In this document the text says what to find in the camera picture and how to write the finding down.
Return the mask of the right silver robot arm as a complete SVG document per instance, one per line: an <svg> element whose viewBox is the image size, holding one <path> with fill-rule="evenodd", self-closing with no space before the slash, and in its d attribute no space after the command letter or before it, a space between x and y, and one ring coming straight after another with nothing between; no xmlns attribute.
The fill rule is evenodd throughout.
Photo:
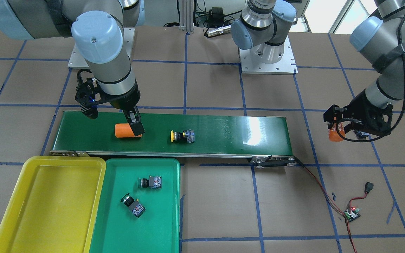
<svg viewBox="0 0 405 253"><path fill-rule="evenodd" d="M77 73L75 100L88 118L109 103L122 110L134 136L145 130L137 109L140 90L124 29L144 21L142 0L0 0L0 30L9 38L72 37L93 78Z"/></svg>

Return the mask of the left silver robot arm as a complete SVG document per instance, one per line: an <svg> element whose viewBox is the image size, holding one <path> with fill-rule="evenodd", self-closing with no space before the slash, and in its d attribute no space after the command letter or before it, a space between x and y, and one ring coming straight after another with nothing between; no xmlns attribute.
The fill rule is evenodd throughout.
<svg viewBox="0 0 405 253"><path fill-rule="evenodd" d="M380 73L349 105L332 105L323 115L329 139L370 142L389 136L405 111L405 0L376 0L379 17L370 16L350 35L350 43ZM284 0L250 0L233 21L231 34L241 50L252 50L261 62L280 60L296 10Z"/></svg>

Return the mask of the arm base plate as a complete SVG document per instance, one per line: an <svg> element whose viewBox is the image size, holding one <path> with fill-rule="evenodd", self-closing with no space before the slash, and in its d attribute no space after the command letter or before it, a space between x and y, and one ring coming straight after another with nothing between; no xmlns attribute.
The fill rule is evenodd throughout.
<svg viewBox="0 0 405 253"><path fill-rule="evenodd" d="M280 46L260 44L249 50L238 49L242 73L293 75L298 73L289 37Z"/></svg>
<svg viewBox="0 0 405 253"><path fill-rule="evenodd" d="M134 40L135 40L135 29L134 28L124 28L124 45L126 52L131 58ZM77 45L74 45L72 53L69 58L69 63L67 65L71 69L90 69L84 57L81 55L80 51L77 48Z"/></svg>

